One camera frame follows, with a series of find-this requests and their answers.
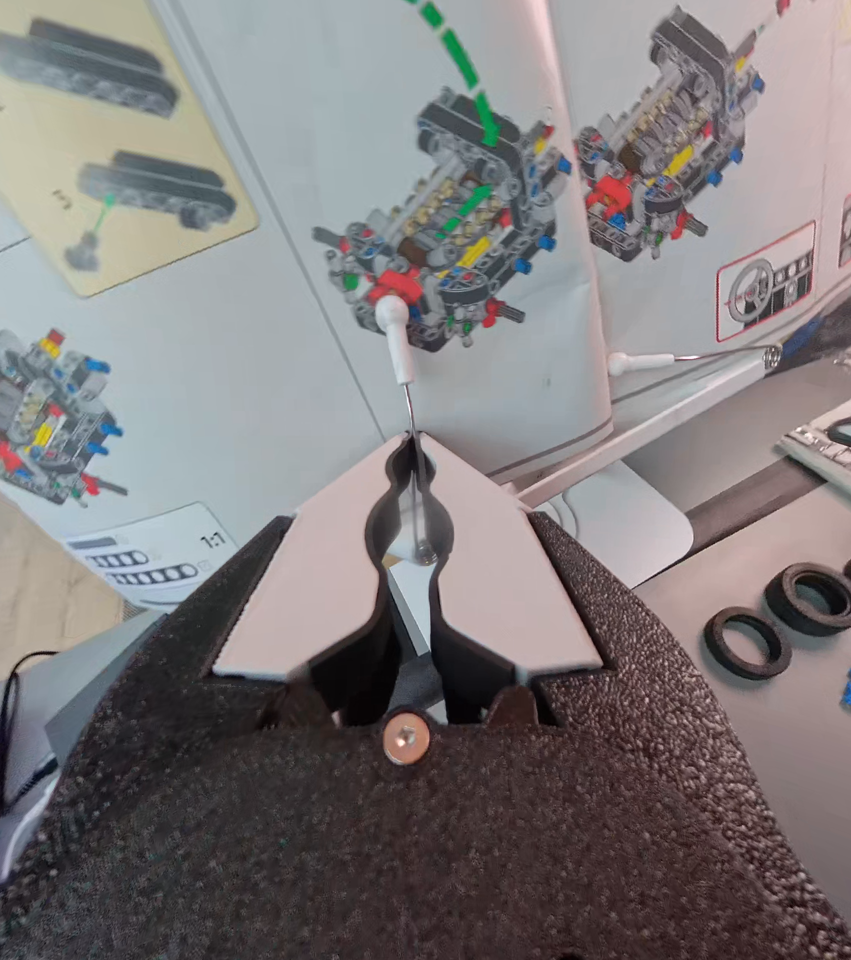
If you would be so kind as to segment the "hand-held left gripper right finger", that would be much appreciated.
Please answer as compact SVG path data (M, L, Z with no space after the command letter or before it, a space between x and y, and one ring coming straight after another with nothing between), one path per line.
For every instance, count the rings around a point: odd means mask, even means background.
M436 555L430 654L449 724L475 724L497 696L602 670L606 650L543 546L531 512L427 434L421 503Z

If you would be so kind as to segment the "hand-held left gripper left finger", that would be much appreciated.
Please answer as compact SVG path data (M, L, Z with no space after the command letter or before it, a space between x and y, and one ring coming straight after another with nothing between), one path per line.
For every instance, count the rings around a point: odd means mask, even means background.
M346 724L380 720L402 657L384 557L401 531L413 459L400 434L299 507L214 676L309 686Z

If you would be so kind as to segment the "white-tipped metal page holder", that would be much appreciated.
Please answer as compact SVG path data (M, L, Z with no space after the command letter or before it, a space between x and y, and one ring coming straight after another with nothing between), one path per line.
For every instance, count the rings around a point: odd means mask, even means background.
M377 302L373 312L379 330L386 337L395 381L402 391L408 416L412 446L412 474L409 484L412 528L411 559L420 566L430 567L436 563L437 556L428 533L425 513L428 470L411 396L411 385L416 379L416 371L412 346L408 340L410 310L408 304L400 295L385 294Z

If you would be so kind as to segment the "brick building instruction booklet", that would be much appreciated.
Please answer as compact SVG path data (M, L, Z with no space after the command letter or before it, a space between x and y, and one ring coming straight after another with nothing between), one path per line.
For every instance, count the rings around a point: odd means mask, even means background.
M0 493L175 607L419 422L538 500L851 298L851 2L0 2Z

